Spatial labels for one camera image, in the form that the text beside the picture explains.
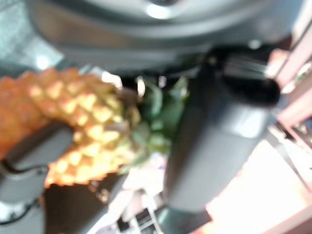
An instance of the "gray plastic surface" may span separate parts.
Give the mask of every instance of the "gray plastic surface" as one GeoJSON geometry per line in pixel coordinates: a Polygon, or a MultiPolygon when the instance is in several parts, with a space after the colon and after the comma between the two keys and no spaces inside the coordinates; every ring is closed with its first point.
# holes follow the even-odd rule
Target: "gray plastic surface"
{"type": "Polygon", "coordinates": [[[46,166],[56,161],[72,141],[72,128],[61,121],[54,121],[19,142],[5,160],[17,171],[46,166]]]}
{"type": "Polygon", "coordinates": [[[0,234],[44,234],[44,213],[35,203],[21,219],[0,225],[0,234]]]}
{"type": "Polygon", "coordinates": [[[301,2],[251,1],[197,20],[151,23],[75,0],[27,0],[34,27],[70,60],[121,75],[185,70],[215,46],[279,42],[291,32],[301,2]]]}

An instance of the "pineapple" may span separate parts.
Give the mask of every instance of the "pineapple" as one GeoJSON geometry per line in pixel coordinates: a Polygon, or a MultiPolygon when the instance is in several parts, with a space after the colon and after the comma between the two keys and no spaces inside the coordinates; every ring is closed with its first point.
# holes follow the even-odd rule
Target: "pineapple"
{"type": "Polygon", "coordinates": [[[118,172],[140,151],[131,136],[140,114],[135,103],[123,101],[120,94],[114,85],[74,68],[2,78],[0,160],[22,138],[59,119],[73,127],[73,144],[49,165],[46,187],[87,184],[118,172]]]}

